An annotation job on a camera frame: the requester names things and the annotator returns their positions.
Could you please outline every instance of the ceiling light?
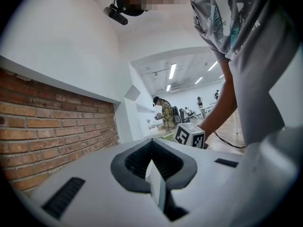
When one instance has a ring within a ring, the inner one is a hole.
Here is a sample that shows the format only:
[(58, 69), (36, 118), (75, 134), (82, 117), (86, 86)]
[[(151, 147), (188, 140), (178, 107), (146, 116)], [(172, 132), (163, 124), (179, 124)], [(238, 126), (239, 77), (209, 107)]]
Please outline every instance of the ceiling light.
[(208, 70), (211, 70), (212, 68), (214, 68), (214, 66), (216, 65), (216, 64), (218, 64), (218, 62), (216, 61), (212, 66), (211, 66), (211, 68), (210, 69), (208, 69)]
[(176, 69), (177, 64), (172, 64), (171, 65), (171, 69), (170, 69), (170, 75), (169, 78), (172, 79), (175, 73), (175, 69)]
[(200, 77), (199, 80), (198, 80), (195, 84), (197, 84), (199, 81), (201, 81), (202, 78), (203, 78), (203, 77)]

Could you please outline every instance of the white ceiling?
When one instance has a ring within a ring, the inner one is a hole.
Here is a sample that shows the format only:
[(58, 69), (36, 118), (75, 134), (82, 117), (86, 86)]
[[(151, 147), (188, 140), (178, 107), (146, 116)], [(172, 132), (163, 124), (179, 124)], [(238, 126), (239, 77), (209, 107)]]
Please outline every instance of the white ceiling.
[[(113, 0), (95, 0), (101, 10), (108, 7)], [(118, 22), (107, 17), (109, 23), (114, 29), (118, 40), (123, 36), (129, 36), (131, 33), (143, 31), (159, 31), (167, 26), (181, 26), (184, 29), (192, 29), (193, 11), (189, 0), (182, 0), (182, 4), (158, 5), (157, 10), (144, 12), (138, 17), (124, 15), (128, 19), (128, 25), (123, 26)]]
[[(208, 71), (214, 62), (213, 54), (205, 52), (174, 57), (146, 65), (136, 65), (135, 68), (149, 92), (154, 96), (165, 93), (167, 85), (171, 85), (172, 90), (169, 93), (173, 93), (178, 90), (202, 87), (224, 80), (224, 77), (219, 78), (222, 71), (218, 64)], [(172, 64), (177, 64), (177, 67), (173, 79), (169, 79)], [(195, 85), (200, 77), (203, 77), (203, 79)]]

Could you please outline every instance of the wooden floor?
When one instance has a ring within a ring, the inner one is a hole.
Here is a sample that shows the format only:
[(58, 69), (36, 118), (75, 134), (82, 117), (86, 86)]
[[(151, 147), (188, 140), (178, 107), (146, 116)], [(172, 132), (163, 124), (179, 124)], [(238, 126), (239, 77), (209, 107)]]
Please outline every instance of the wooden floor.
[[(224, 140), (228, 141), (229, 143), (242, 147), (244, 146), (244, 139), (239, 119), (239, 113), (238, 110), (235, 112), (236, 121), (238, 124), (238, 134), (236, 134), (236, 124), (234, 121), (233, 115), (216, 131), (217, 134), (223, 138)], [(203, 119), (192, 119), (191, 123), (195, 125), (199, 125)], [(148, 138), (160, 138), (165, 136), (165, 130), (162, 132), (160, 131), (157, 135), (151, 135)], [(229, 152), (229, 153), (235, 153), (235, 154), (243, 154), (245, 151), (245, 148), (243, 149), (237, 149), (232, 146), (229, 146), (228, 144), (221, 141), (215, 134), (211, 134), (209, 138), (207, 139), (206, 143), (209, 145), (209, 150), (215, 150), (215, 151), (223, 151), (223, 152)]]

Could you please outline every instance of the black cap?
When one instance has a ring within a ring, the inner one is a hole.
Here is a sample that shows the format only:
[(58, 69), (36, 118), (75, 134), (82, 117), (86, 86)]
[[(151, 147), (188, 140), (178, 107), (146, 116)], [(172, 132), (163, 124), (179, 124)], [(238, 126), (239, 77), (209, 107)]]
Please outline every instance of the black cap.
[(144, 10), (136, 10), (131, 8), (131, 6), (127, 4), (125, 0), (116, 0), (116, 1), (119, 11), (126, 15), (135, 17), (141, 15), (144, 12)]

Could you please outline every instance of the gray t-shirt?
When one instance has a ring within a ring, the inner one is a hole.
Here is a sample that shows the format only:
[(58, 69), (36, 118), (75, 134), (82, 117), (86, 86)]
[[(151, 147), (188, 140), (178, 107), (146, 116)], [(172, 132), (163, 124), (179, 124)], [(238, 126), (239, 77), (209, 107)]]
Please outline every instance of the gray t-shirt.
[(269, 90), (299, 45), (272, 0), (191, 0), (195, 28), (217, 61), (229, 60), (246, 144), (284, 126)]

